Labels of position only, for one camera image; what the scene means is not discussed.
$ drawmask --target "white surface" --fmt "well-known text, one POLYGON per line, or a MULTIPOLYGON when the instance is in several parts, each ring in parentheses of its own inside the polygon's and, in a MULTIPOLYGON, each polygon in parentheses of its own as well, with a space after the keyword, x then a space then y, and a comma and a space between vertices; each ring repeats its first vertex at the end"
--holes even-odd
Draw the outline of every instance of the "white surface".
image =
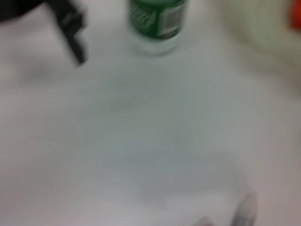
POLYGON ((129 48, 122 0, 86 4, 79 69, 42 8, 0 29, 1 225, 226 226, 256 190, 258 226, 299 226, 298 77, 245 63, 201 0, 159 58, 129 48))

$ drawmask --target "green bottle label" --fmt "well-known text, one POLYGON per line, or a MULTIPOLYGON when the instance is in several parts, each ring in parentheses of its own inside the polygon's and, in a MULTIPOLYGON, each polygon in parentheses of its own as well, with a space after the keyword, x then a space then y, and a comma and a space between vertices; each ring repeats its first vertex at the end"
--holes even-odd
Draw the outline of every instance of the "green bottle label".
POLYGON ((186 0, 170 3, 147 3, 129 0, 129 22, 141 35, 165 40, 176 36, 182 28, 186 0))

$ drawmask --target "white object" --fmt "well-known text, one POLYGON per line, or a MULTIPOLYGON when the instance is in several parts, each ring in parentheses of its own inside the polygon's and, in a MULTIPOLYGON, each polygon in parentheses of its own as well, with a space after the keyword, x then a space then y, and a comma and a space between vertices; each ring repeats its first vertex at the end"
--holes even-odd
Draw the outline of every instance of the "white object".
POLYGON ((222 0, 233 32, 279 62, 301 67, 301 33, 290 28, 289 0, 222 0))

